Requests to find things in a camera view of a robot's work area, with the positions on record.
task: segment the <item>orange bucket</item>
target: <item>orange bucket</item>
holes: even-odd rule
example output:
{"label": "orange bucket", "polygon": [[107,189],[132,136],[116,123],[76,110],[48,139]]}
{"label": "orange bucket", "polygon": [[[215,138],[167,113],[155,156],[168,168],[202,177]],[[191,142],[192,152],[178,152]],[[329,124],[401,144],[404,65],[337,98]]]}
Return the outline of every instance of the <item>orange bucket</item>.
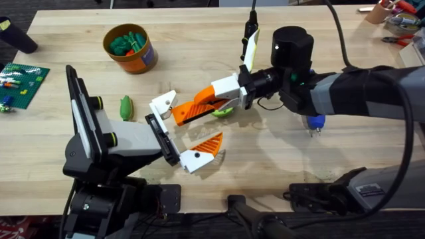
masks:
{"label": "orange bucket", "polygon": [[[145,39],[145,45],[130,56],[116,56],[110,50],[110,44],[117,37],[128,35],[129,32],[140,33]],[[145,29],[135,24],[123,24],[114,27],[104,37],[104,50],[114,59],[126,72],[139,74],[152,69],[158,61],[158,54],[152,47],[152,43]]]}

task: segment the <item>wooden table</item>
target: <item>wooden table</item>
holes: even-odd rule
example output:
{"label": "wooden table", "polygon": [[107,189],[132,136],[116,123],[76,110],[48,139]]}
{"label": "wooden table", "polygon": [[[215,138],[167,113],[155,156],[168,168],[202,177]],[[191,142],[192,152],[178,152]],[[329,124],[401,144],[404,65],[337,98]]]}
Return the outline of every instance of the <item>wooden table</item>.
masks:
{"label": "wooden table", "polygon": [[[380,41],[390,33],[363,20],[360,6],[337,6],[351,62],[360,67],[397,66],[399,46]],[[39,44],[33,54],[19,52],[15,62],[51,71],[27,110],[0,116],[0,215],[61,214],[72,179],[62,174],[64,149],[73,134],[65,65],[85,79],[92,96],[102,96],[110,118],[119,120],[120,98],[129,95],[137,119],[145,123],[148,103],[175,90],[179,102],[193,98],[211,81],[238,69],[240,39],[248,8],[39,11],[29,35]],[[339,39],[326,7],[258,8],[261,27],[255,69],[270,66],[272,33],[298,25],[315,39],[316,72],[344,67]],[[102,39],[122,23],[142,25],[159,53],[148,73],[125,73],[102,49]],[[278,97],[265,102],[280,104]],[[268,112],[256,104],[227,119],[212,116],[183,127],[167,127],[179,149],[224,132],[225,154],[190,175],[159,159],[134,173],[150,183],[182,186],[181,212],[221,212],[229,194],[244,194],[260,210],[289,211],[281,199],[290,183],[330,182],[357,167],[399,164],[404,147],[403,121],[329,116],[321,137],[311,138],[301,116],[286,109]],[[424,150],[415,135],[413,160]]]}

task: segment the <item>cable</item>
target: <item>cable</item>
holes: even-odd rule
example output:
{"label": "cable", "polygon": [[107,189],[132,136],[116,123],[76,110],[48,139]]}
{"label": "cable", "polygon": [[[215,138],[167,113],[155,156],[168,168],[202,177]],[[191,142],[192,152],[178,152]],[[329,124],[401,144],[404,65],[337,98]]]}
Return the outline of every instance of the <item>cable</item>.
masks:
{"label": "cable", "polygon": [[170,226],[152,224],[151,226],[158,227],[158,228],[172,228],[172,227],[178,227],[178,226],[193,226],[193,225],[198,224],[200,222],[203,222],[203,221],[206,221],[206,220],[211,220],[211,219],[214,219],[214,218],[218,218],[220,216],[224,216],[224,214],[223,213],[220,213],[220,214],[216,214],[216,215],[212,215],[212,216],[206,216],[204,218],[201,218],[201,219],[198,219],[196,221],[193,221],[190,224],[181,224],[180,223],[180,224],[170,225]]}
{"label": "cable", "polygon": [[257,0],[252,0],[251,11],[255,11],[255,6],[257,5]]}
{"label": "cable", "polygon": [[237,222],[237,221],[235,221],[235,220],[233,220],[229,215],[225,215],[225,217],[227,218],[227,219],[229,219],[230,221],[232,221],[233,223],[235,223],[235,224],[237,224],[237,225],[239,225],[239,226],[244,226],[244,225],[242,225],[241,223],[239,223],[239,222]]}
{"label": "cable", "polygon": [[410,105],[410,100],[409,100],[408,94],[406,93],[406,90],[396,80],[390,78],[389,76],[383,76],[383,75],[381,75],[379,79],[386,82],[387,84],[393,85],[397,89],[398,93],[400,94],[400,98],[402,100],[404,119],[406,122],[406,125],[405,125],[406,137],[404,139],[404,152],[402,156],[402,161],[401,161],[400,167],[398,168],[397,175],[394,181],[392,182],[392,185],[390,186],[390,189],[388,190],[386,195],[381,199],[381,201],[378,202],[378,204],[376,204],[370,211],[367,211],[364,214],[353,216],[353,217],[347,217],[347,218],[330,218],[330,219],[306,222],[303,224],[299,224],[297,226],[293,226],[291,227],[291,229],[297,229],[304,226],[309,226],[312,224],[324,223],[324,222],[349,222],[353,220],[364,219],[368,216],[375,214],[380,209],[382,209],[387,204],[387,202],[391,200],[391,198],[394,196],[394,194],[400,187],[401,183],[403,182],[404,176],[406,175],[409,164],[410,164],[410,158],[412,157],[412,151],[413,151],[414,125],[413,125],[412,106]]}
{"label": "cable", "polygon": [[263,96],[263,97],[258,98],[258,100],[257,100],[257,104],[258,104],[261,108],[263,108],[263,109],[265,109],[265,110],[270,110],[270,111],[278,110],[278,109],[280,109],[280,108],[282,108],[282,107],[284,106],[284,105],[282,104],[281,106],[279,106],[279,107],[277,107],[277,108],[272,108],[272,109],[266,108],[266,107],[264,107],[262,104],[260,104],[260,100],[262,100],[263,98],[264,98],[264,96]]}
{"label": "cable", "polygon": [[151,227],[151,225],[153,224],[153,222],[155,222],[155,220],[157,220],[158,217],[154,217],[152,219],[152,221],[149,223],[149,225],[146,226],[145,232],[143,233],[143,235],[141,235],[141,239],[143,239],[146,235],[146,232],[149,230],[149,228]]}
{"label": "cable", "polygon": [[335,24],[337,25],[337,30],[338,30],[338,35],[339,35],[339,42],[341,43],[341,52],[343,53],[343,60],[345,63],[345,66],[353,66],[350,61],[348,60],[347,57],[347,49],[345,48],[345,40],[344,40],[344,34],[343,34],[343,29],[341,28],[341,23],[339,22],[338,19],[338,15],[337,12],[335,11],[335,9],[333,8],[331,2],[329,2],[329,0],[323,0],[323,3],[325,5],[327,5],[327,7],[329,8],[329,10],[332,13],[333,16],[333,20],[335,20]]}
{"label": "cable", "polygon": [[245,228],[245,232],[248,235],[248,239],[253,239],[251,230],[248,224],[246,223],[245,219],[240,215],[240,213],[237,210],[233,210],[233,212],[235,213],[235,215],[238,217],[239,221],[242,223],[243,227]]}
{"label": "cable", "polygon": [[66,218],[66,215],[68,214],[68,209],[71,204],[71,199],[72,199],[72,196],[74,195],[76,186],[77,186],[77,182],[74,179],[74,182],[72,183],[71,191],[69,192],[68,199],[66,200],[66,203],[65,203],[64,212],[62,213],[62,218],[60,219],[59,239],[64,238],[63,233],[64,233],[64,226],[65,226],[65,218]]}

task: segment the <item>green plastic vegetable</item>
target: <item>green plastic vegetable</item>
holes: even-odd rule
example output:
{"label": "green plastic vegetable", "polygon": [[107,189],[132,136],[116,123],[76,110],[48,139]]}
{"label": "green plastic vegetable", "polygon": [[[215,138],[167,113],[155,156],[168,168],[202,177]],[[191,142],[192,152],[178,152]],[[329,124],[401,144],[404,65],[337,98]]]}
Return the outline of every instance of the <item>green plastic vegetable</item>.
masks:
{"label": "green plastic vegetable", "polygon": [[131,47],[133,48],[134,52],[138,52],[141,49],[139,46],[139,43],[137,43],[137,41],[134,38],[133,32],[129,32],[128,36],[125,35],[124,39],[131,44]]}
{"label": "green plastic vegetable", "polygon": [[216,110],[211,114],[215,117],[221,118],[221,117],[230,115],[232,112],[233,112],[233,108],[229,108],[229,109],[222,110],[222,111]]}
{"label": "green plastic vegetable", "polygon": [[135,40],[137,41],[137,43],[139,43],[140,48],[143,48],[146,44],[146,39],[140,33],[136,33],[134,35]]}
{"label": "green plastic vegetable", "polygon": [[133,118],[133,101],[129,96],[121,99],[120,116],[124,121],[130,121]]}
{"label": "green plastic vegetable", "polygon": [[117,37],[109,45],[111,52],[117,56],[125,56],[127,51],[131,50],[131,44],[124,37]]}

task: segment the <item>orange plastic part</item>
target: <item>orange plastic part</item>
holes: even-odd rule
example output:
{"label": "orange plastic part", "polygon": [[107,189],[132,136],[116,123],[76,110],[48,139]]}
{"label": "orange plastic part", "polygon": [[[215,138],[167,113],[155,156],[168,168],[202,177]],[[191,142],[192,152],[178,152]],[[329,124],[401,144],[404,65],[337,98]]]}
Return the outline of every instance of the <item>orange plastic part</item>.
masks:
{"label": "orange plastic part", "polygon": [[218,151],[220,150],[222,141],[223,141],[223,132],[206,140],[203,143],[200,143],[194,146],[193,148],[191,148],[191,150],[198,151],[198,152],[212,153],[214,157],[216,157]]}
{"label": "orange plastic part", "polygon": [[211,105],[196,105],[193,102],[187,102],[177,106],[176,108],[173,108],[171,113],[173,113],[175,123],[178,126],[182,126],[185,123],[189,123],[190,121],[212,113],[214,110],[214,106]]}
{"label": "orange plastic part", "polygon": [[213,86],[208,86],[204,90],[201,90],[194,98],[195,104],[206,104],[208,102],[214,102],[218,99],[215,98],[215,91]]}

